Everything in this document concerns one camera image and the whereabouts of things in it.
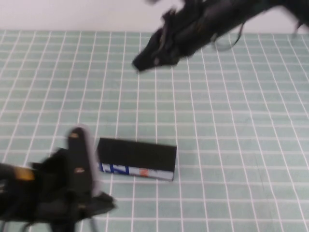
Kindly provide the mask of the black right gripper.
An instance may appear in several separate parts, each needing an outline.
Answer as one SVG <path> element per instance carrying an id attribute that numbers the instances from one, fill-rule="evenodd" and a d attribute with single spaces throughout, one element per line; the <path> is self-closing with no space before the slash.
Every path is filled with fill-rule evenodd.
<path id="1" fill-rule="evenodd" d="M 137 73 L 172 67 L 182 58 L 193 55 L 210 42 L 217 24 L 212 13 L 202 13 L 196 17 L 165 13 L 162 20 L 164 24 L 155 33 L 152 46 L 146 46 L 132 61 Z"/>

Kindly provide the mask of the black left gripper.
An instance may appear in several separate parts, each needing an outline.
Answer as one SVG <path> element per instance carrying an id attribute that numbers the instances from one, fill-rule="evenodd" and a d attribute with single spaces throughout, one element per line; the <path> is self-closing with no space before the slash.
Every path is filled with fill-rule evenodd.
<path id="1" fill-rule="evenodd" d="M 87 149 L 60 148 L 33 166 L 42 177 L 34 221 L 78 221 L 116 208 L 114 198 L 103 191 L 92 197 L 93 175 Z"/>

